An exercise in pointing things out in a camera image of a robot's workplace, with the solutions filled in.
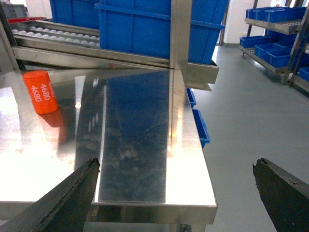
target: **metal post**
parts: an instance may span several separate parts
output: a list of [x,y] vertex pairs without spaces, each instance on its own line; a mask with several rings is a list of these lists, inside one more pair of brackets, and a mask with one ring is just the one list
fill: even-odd
[[170,69],[180,69],[186,81],[189,56],[192,0],[172,0]]
[[[309,34],[307,33],[306,37],[303,39],[303,41],[307,41],[307,39],[309,38]],[[290,80],[290,86],[292,86],[294,84],[294,81],[297,77],[297,73],[296,73],[296,70],[298,68],[298,65],[299,65],[299,62],[302,58],[302,55],[304,54],[304,52],[306,51],[306,46],[307,43],[304,43],[304,45],[302,46],[302,49],[301,49],[301,53],[300,55],[298,56],[298,59],[297,59],[297,63],[296,63],[296,68],[293,70],[293,74],[292,74],[292,77],[291,77],[291,80]]]

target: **blue storage box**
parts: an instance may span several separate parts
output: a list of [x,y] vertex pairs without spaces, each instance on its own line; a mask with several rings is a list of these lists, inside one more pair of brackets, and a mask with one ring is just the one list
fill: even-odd
[[267,44],[267,36],[251,36],[251,37],[242,37],[240,38],[240,46],[244,48],[251,48],[260,44]]
[[283,46],[283,48],[292,48],[294,45],[295,40],[286,40],[286,41],[281,41],[276,44],[279,44]]
[[199,135],[199,139],[201,141],[202,148],[204,148],[205,144],[210,143],[211,138],[208,134],[207,126],[202,117],[201,112],[197,109],[192,109],[192,112],[193,112],[195,123],[197,125],[197,132]]
[[254,10],[254,9],[248,9],[248,10],[246,10],[246,18],[254,19],[253,10]]
[[98,29],[98,0],[50,0],[53,22]]
[[285,7],[263,7],[263,8],[255,8],[253,9],[253,19],[255,20],[266,20],[266,11],[272,10],[272,11],[278,11]]
[[189,62],[211,64],[211,57],[217,44],[221,24],[191,21]]
[[[291,48],[286,48],[282,50],[269,51],[267,52],[267,62],[276,68],[286,67],[291,57],[291,50]],[[299,66],[305,66],[307,64],[309,64],[309,54],[303,53],[299,62]]]
[[266,30],[265,35],[269,37],[276,37],[278,38],[279,41],[286,41],[286,40],[295,40],[297,34],[292,34],[292,35],[285,35],[273,30]]
[[192,89],[187,88],[187,94],[188,94],[188,98],[189,98],[189,101],[190,101],[191,108],[193,108],[197,104],[197,102],[195,100],[194,93],[193,93]]
[[192,0],[191,19],[201,22],[221,24],[227,7],[227,2],[228,0]]
[[255,55],[258,56],[259,58],[266,60],[267,58],[267,51],[274,51],[274,50],[279,50],[283,49],[283,46],[275,43],[269,43],[269,44],[262,44],[262,45],[257,45],[255,46]]
[[270,23],[292,21],[304,17],[306,7],[284,8],[280,10],[266,10],[265,21]]
[[[137,6],[133,4],[125,8],[128,5],[118,7],[96,4],[96,8],[100,9],[100,47],[169,58],[170,15],[133,9]],[[157,12],[160,8],[151,9]],[[189,61],[210,64],[219,32],[224,26],[196,20],[192,20],[191,24]]]
[[306,81],[309,81],[309,67],[301,68],[299,70],[299,76]]

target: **red object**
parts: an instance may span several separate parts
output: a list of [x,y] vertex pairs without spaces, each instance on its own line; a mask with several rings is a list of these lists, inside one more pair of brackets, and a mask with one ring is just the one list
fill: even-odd
[[67,141],[67,131],[60,109],[38,117],[49,142],[59,145]]
[[37,114],[49,114],[59,108],[47,71],[27,72],[23,80]]
[[22,23],[22,22],[29,22],[35,20],[43,20],[46,19],[45,17],[27,17],[27,18],[9,18],[9,23]]

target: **metal shelf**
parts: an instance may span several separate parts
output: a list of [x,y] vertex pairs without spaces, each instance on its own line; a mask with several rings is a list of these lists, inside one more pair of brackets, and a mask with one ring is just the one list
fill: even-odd
[[268,69],[269,71],[271,71],[275,75],[282,74],[286,71],[286,67],[275,68],[275,67],[271,66],[269,63],[267,63],[265,60],[256,56],[254,54],[254,51],[255,51],[254,47],[253,48],[244,48],[242,46],[239,46],[239,48],[241,49],[241,51],[244,54],[247,54],[248,56],[250,56],[252,59],[254,59],[256,62],[258,62],[260,65],[262,65],[263,67],[265,67],[266,69]]
[[286,21],[286,22],[279,22],[279,23],[269,23],[261,20],[254,20],[250,18],[245,18],[245,22],[247,24],[277,31],[286,35],[298,33],[301,30],[301,19],[294,20],[294,21]]
[[296,76],[293,82],[294,85],[301,87],[303,90],[309,92],[309,82],[301,78],[300,76]]

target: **gray floor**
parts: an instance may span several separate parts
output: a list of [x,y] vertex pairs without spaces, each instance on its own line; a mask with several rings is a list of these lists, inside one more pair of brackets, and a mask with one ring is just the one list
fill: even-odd
[[204,153],[218,202],[207,232],[275,232],[252,164],[267,158],[309,183],[309,98],[282,86],[238,48],[219,47],[212,92],[195,90],[211,142]]

